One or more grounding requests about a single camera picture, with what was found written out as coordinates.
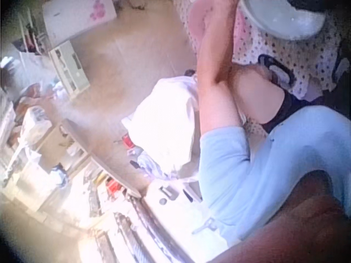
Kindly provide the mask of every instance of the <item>white bowl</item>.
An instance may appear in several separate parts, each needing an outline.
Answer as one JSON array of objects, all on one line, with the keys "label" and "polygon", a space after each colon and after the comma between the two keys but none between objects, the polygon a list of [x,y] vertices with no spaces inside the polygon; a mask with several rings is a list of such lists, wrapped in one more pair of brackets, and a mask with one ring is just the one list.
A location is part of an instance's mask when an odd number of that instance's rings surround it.
[{"label": "white bowl", "polygon": [[287,0],[241,0],[244,14],[263,31],[287,39],[307,39],[323,27],[325,13],[297,10]]}]

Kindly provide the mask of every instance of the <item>white cabinet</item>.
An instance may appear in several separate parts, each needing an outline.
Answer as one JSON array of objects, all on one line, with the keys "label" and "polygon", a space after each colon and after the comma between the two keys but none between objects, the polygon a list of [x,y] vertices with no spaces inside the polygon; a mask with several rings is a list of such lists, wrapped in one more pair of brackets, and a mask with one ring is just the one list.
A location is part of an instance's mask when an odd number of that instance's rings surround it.
[{"label": "white cabinet", "polygon": [[115,17],[112,0],[51,0],[43,16],[52,47]]},{"label": "white cabinet", "polygon": [[71,99],[90,86],[70,41],[66,41],[54,48],[49,54],[57,74]]}]

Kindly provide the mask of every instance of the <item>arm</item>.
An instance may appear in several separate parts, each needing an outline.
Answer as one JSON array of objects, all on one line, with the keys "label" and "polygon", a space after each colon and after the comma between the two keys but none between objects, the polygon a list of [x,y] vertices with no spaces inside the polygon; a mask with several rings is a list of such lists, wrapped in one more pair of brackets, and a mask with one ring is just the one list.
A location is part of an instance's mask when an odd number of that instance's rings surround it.
[{"label": "arm", "polygon": [[237,3],[238,0],[214,1],[213,15],[202,40],[197,62],[201,134],[241,126],[228,83]]}]

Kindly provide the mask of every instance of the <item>sleeve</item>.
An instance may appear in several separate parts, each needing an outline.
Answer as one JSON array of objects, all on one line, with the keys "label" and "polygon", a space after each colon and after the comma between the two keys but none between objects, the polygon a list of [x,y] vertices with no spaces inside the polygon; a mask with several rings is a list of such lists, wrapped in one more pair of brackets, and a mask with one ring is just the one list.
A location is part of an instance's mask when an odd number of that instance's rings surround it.
[{"label": "sleeve", "polygon": [[250,167],[250,148],[242,127],[219,128],[200,140],[199,183],[202,198],[217,220],[227,218]]}]

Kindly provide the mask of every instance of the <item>red object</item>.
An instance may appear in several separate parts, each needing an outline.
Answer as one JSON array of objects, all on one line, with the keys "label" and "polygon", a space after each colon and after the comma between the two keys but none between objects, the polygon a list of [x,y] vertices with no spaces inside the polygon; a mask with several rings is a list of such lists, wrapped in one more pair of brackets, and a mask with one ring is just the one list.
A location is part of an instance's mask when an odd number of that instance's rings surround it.
[{"label": "red object", "polygon": [[122,141],[127,149],[131,149],[135,147],[135,144],[132,142],[131,138],[129,137],[128,133],[122,137]]},{"label": "red object", "polygon": [[120,185],[113,178],[110,177],[106,180],[106,188],[109,195],[114,197],[115,193],[122,188],[122,185]]}]

